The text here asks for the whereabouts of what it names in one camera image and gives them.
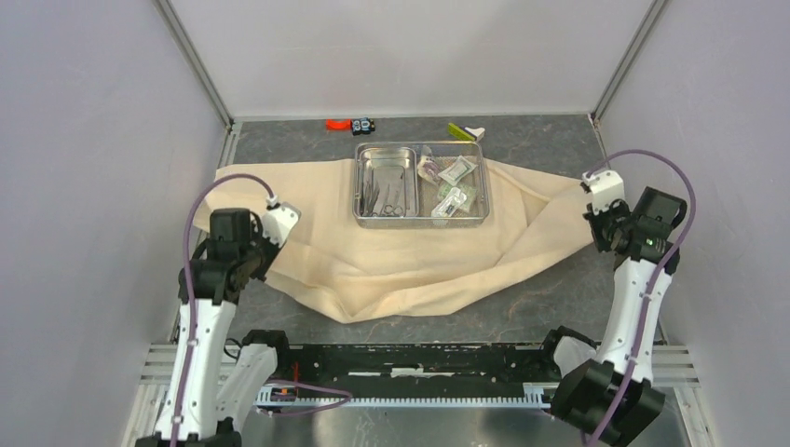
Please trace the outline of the beige cloth wrap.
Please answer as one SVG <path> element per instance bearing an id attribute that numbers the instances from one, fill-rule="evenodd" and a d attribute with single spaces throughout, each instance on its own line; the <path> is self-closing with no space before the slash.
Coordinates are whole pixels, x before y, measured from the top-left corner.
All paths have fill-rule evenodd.
<path id="1" fill-rule="evenodd" d="M 579 182 L 489 160 L 491 210 L 473 228 L 365 229 L 351 212 L 355 164 L 240 164 L 219 169 L 200 205 L 266 209 L 266 187 L 301 213 L 266 281 L 341 323 L 443 316 L 557 264 L 590 244 Z"/>

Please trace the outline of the wire mesh steel basket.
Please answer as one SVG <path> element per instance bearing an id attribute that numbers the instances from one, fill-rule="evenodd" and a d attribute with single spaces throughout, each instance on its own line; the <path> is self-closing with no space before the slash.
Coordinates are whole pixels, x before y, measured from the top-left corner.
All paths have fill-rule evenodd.
<path id="1" fill-rule="evenodd" d="M 451 141 L 433 141 L 433 142 L 366 142 L 368 144 L 402 144 L 415 150 L 417 155 L 417 164 L 421 156 L 431 156 L 439 169 L 442 171 L 449 167 L 456 157 L 465 156 L 478 165 L 476 170 L 471 174 L 464 177 L 460 183 L 473 185 L 478 189 L 477 198 L 471 208 L 470 213 L 462 210 L 457 210 L 451 218 L 441 219 L 433 218 L 430 216 L 432 209 L 440 202 L 437 199 L 437 192 L 442 183 L 441 180 L 437 185 L 431 184 L 423 180 L 417 173 L 419 183 L 419 198 L 420 198 L 420 212 L 419 216 L 413 219 L 408 225 L 390 225 L 386 228 L 373 228 L 373 229 L 456 229 L 475 227 L 483 223 L 488 217 L 491 210 L 489 200 L 489 181 L 487 169 L 485 166 L 485 159 L 483 151 L 479 144 L 475 142 L 451 142 Z M 355 155 L 353 158 L 353 165 L 351 168 L 351 196 L 350 196 L 350 212 L 351 199 L 352 199 L 352 180 L 353 170 L 355 168 Z"/>

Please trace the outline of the green white brush tool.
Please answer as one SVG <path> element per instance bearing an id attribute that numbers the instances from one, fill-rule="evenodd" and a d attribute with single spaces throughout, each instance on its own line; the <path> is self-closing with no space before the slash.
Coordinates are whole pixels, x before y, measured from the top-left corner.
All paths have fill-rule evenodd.
<path id="1" fill-rule="evenodd" d="M 456 123 L 449 123 L 447 126 L 448 133 L 460 141 L 478 142 L 485 134 L 485 128 L 471 128 L 468 126 L 461 126 Z"/>

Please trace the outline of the dark packet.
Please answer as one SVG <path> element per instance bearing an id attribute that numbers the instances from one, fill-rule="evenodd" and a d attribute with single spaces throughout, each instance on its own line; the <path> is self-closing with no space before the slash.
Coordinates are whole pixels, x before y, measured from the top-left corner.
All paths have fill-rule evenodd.
<path id="1" fill-rule="evenodd" d="M 417 164 L 418 175 L 428 183 L 437 185 L 441 181 L 441 170 L 431 156 L 421 156 Z"/>

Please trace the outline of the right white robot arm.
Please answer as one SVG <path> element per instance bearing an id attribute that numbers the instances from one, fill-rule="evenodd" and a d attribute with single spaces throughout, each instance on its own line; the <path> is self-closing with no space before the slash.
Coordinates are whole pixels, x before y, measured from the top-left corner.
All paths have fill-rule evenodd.
<path id="1" fill-rule="evenodd" d="M 583 215 L 595 247 L 615 255 L 605 335 L 595 345 L 565 326 L 551 330 L 538 368 L 560 380 L 552 415 L 579 429 L 590 444 L 627 446 L 661 413 L 665 396 L 653 386 L 652 339 L 680 261 L 669 237 L 687 211 L 685 199 L 647 187 L 633 208 L 618 199 L 607 211 Z"/>

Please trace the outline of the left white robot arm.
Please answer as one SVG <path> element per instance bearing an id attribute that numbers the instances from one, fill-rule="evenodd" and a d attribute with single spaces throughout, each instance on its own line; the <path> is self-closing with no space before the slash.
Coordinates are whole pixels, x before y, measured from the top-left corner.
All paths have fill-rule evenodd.
<path id="1" fill-rule="evenodd" d="M 209 234 L 179 274 L 180 330 L 170 386 L 152 434 L 138 446 L 240 446 L 241 428 L 270 379 L 292 369 L 282 331 L 252 331 L 222 381 L 225 342 L 241 292 L 266 273 L 301 213 L 288 203 L 263 215 L 243 208 L 210 215 Z"/>

